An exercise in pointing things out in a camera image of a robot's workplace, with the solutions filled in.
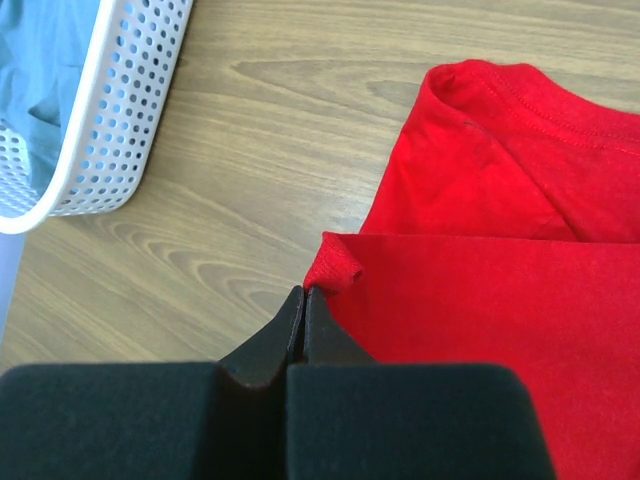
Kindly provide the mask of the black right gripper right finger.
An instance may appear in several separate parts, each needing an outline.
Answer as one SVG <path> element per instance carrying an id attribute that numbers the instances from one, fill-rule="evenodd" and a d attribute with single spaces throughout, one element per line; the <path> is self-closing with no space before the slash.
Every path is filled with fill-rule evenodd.
<path id="1" fill-rule="evenodd" d="M 381 364 L 306 298 L 287 370 L 291 479 L 552 479 L 530 395 L 488 364 Z"/>

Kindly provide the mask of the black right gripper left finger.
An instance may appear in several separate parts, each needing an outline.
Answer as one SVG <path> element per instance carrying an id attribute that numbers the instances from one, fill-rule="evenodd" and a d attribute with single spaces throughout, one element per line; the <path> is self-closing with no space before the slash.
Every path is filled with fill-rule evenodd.
<path id="1" fill-rule="evenodd" d="M 5 479 L 281 479 L 288 364 L 304 313 L 218 362 L 33 364 L 1 378 Z"/>

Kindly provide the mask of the red t shirt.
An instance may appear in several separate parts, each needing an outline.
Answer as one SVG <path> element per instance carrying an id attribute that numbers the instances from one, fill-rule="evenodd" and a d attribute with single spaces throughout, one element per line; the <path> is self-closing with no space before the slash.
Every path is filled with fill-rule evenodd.
<path id="1" fill-rule="evenodd" d="M 527 64 L 432 68 L 304 285 L 377 360 L 513 370 L 561 478 L 638 477 L 637 115 Z"/>

